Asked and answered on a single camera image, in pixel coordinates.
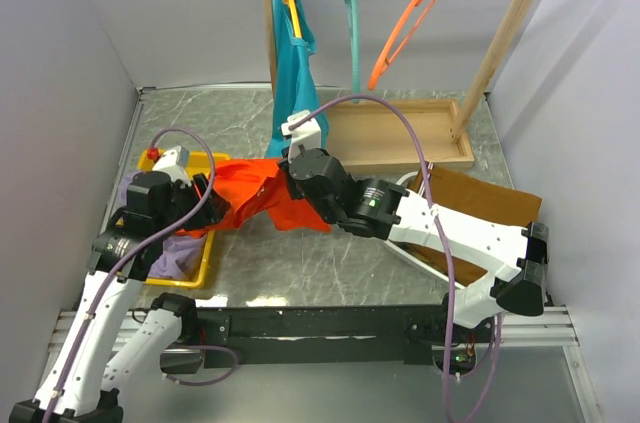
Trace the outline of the orange t shirt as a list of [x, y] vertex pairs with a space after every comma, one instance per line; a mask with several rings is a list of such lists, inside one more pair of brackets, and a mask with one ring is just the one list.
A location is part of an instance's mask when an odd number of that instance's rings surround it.
[[306, 228], [329, 232], [330, 226], [305, 200], [294, 200], [288, 191], [286, 175], [276, 159], [235, 159], [216, 168], [214, 190], [231, 205], [219, 224], [187, 231], [177, 236], [200, 238], [208, 231], [239, 229], [250, 218], [265, 212], [278, 231]]

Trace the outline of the orange plastic hanger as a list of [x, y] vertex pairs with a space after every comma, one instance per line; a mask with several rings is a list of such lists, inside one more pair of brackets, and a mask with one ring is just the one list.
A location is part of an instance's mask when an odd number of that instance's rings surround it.
[[410, 0], [391, 30], [373, 68], [367, 84], [368, 90], [375, 90], [382, 75], [411, 40], [438, 0]]

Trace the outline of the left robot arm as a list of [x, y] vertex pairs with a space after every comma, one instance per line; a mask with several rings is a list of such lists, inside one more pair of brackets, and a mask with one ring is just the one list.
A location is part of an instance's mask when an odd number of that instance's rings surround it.
[[191, 222], [219, 222], [228, 203], [204, 174], [152, 170], [129, 184], [126, 203], [93, 243], [92, 260], [61, 352], [36, 395], [14, 405], [12, 422], [120, 422], [123, 392], [172, 344], [198, 344], [193, 299], [163, 293], [134, 336], [115, 351], [121, 325], [164, 241]]

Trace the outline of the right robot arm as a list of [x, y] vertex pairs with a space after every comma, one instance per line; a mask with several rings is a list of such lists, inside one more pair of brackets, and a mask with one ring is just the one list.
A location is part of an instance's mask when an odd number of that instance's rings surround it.
[[451, 289], [433, 322], [457, 342], [502, 313], [539, 317], [545, 310], [548, 229], [486, 221], [379, 179], [353, 178], [322, 148], [284, 150], [278, 166], [291, 196], [305, 200], [327, 224], [361, 238], [414, 244], [470, 262], [485, 274]]

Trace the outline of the purple t shirt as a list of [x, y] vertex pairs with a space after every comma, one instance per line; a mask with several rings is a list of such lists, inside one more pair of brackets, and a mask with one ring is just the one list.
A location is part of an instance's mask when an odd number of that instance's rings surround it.
[[173, 235], [163, 241], [163, 252], [147, 275], [151, 279], [187, 281], [197, 270], [207, 234], [200, 237]]

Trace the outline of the blue t shirt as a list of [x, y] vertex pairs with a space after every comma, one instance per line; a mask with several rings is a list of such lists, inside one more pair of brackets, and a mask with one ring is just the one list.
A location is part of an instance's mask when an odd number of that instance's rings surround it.
[[281, 125], [297, 112], [316, 110], [319, 98], [310, 68], [310, 57], [316, 51], [315, 37], [307, 24], [302, 0], [294, 0], [301, 28], [301, 37], [294, 34], [289, 7], [284, 0], [272, 0], [275, 45], [277, 52], [277, 79], [272, 134], [266, 158], [281, 158], [288, 141]]

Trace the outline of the teal plastic hanger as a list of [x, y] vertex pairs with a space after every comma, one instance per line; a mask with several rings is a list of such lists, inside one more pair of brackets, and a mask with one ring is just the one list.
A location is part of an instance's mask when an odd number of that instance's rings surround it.
[[360, 32], [358, 0], [344, 0], [347, 9], [351, 54], [351, 93], [359, 94], [361, 90], [360, 77]]

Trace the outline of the yellow plastic tray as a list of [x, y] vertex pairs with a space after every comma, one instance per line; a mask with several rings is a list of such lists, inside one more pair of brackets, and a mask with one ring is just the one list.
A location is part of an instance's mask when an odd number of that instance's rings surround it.
[[[137, 169], [138, 170], [151, 170], [154, 161], [147, 156], [147, 150], [143, 150], [140, 154]], [[194, 176], [197, 173], [210, 174], [210, 167], [206, 153], [202, 151], [192, 151], [189, 156], [187, 172], [189, 176]], [[213, 246], [215, 239], [215, 231], [210, 231], [207, 234], [206, 242], [202, 252], [202, 258], [197, 270], [194, 272], [193, 277], [187, 281], [175, 281], [175, 280], [160, 280], [148, 278], [145, 284], [148, 286], [170, 287], [180, 289], [201, 289], [204, 288], [206, 278], [210, 272], [213, 264]]]

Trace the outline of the wooden clothes rack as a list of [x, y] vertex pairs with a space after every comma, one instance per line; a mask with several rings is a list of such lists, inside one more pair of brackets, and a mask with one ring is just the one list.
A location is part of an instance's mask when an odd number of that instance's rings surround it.
[[[269, 55], [269, 71], [277, 78], [271, 0], [262, 0]], [[468, 168], [474, 162], [467, 124], [506, 55], [533, 0], [512, 0], [462, 103], [454, 99], [402, 100], [399, 108], [408, 117], [422, 142], [426, 156], [437, 164]], [[329, 149], [351, 171], [400, 173], [416, 167], [417, 156], [400, 121], [375, 104], [330, 109]]]

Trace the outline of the brown shorts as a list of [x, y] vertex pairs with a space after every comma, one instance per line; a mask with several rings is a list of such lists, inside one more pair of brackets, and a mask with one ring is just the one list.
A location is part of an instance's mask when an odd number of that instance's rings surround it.
[[[536, 195], [484, 182], [441, 166], [431, 169], [429, 176], [434, 203], [504, 225], [525, 227], [531, 221], [538, 221], [542, 198]], [[446, 278], [443, 253], [415, 244], [399, 247]], [[457, 257], [454, 258], [454, 270], [456, 283], [463, 286], [486, 274], [486, 270]]]

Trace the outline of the black base beam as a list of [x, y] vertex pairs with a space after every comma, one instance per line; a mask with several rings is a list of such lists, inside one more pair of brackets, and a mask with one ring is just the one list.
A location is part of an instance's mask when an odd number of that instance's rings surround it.
[[[244, 365], [402, 362], [430, 365], [444, 346], [446, 308], [439, 304], [200, 309], [181, 348], [160, 357], [170, 374]], [[197, 350], [196, 345], [214, 346]]]

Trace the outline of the aluminium frame rail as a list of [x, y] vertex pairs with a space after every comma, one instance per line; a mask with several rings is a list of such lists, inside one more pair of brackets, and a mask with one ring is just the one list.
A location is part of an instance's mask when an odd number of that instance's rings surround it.
[[[134, 321], [132, 315], [131, 310], [127, 311], [114, 344], [114, 351], [118, 351], [141, 325]], [[54, 366], [74, 317], [75, 311], [62, 310], [59, 313], [48, 344], [48, 356], [41, 383]], [[529, 347], [561, 348], [584, 422], [605, 422], [566, 307], [547, 307], [542, 316], [533, 318], [514, 314], [504, 317], [501, 349]]]

